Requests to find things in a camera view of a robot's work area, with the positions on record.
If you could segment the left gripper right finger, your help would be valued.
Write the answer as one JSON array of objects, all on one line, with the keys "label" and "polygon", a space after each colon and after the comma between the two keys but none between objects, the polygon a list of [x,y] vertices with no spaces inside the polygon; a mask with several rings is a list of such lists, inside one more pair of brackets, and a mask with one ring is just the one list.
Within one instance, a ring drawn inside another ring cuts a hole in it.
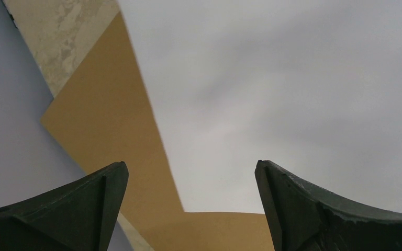
[{"label": "left gripper right finger", "polygon": [[402,213],[347,199],[271,161],[255,169],[276,250],[402,250]]}]

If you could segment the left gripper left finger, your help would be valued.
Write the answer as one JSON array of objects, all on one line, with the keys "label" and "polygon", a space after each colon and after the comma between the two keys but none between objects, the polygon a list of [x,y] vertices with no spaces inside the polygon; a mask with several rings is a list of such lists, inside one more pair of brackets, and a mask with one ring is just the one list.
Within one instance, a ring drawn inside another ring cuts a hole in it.
[{"label": "left gripper left finger", "polygon": [[124,162],[0,207],[0,250],[107,250],[128,182]]}]

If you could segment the brown backing board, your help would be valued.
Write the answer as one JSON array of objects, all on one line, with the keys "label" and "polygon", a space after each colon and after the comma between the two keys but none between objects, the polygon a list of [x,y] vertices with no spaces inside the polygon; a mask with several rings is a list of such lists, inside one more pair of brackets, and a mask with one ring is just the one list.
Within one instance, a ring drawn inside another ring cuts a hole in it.
[{"label": "brown backing board", "polygon": [[134,250],[273,250],[262,214],[183,210],[121,14],[41,123],[86,173],[127,164],[118,222]]}]

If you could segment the printed photo sheet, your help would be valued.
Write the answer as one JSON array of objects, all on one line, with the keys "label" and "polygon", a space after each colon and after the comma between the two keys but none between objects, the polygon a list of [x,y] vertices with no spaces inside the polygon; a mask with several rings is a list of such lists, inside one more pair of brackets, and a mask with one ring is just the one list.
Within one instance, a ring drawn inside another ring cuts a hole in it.
[{"label": "printed photo sheet", "polygon": [[257,161],[402,213],[402,1],[119,1],[183,209],[263,211]]}]

